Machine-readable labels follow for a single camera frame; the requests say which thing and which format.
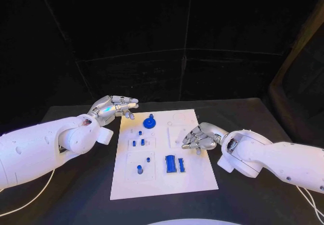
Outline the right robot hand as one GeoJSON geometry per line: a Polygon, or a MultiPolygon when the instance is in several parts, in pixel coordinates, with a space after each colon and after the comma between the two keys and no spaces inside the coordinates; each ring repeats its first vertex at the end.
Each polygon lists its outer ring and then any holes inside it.
{"type": "Polygon", "coordinates": [[[229,132],[216,125],[201,122],[183,139],[181,149],[194,149],[200,155],[203,150],[212,150],[223,144],[229,132]]]}

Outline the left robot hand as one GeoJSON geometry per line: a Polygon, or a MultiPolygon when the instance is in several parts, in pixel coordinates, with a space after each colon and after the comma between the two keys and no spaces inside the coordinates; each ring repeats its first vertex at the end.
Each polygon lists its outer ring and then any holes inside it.
{"type": "Polygon", "coordinates": [[[127,119],[134,120],[131,108],[138,108],[138,99],[106,95],[92,104],[88,115],[96,119],[99,126],[104,127],[115,117],[125,116],[127,119]]]}

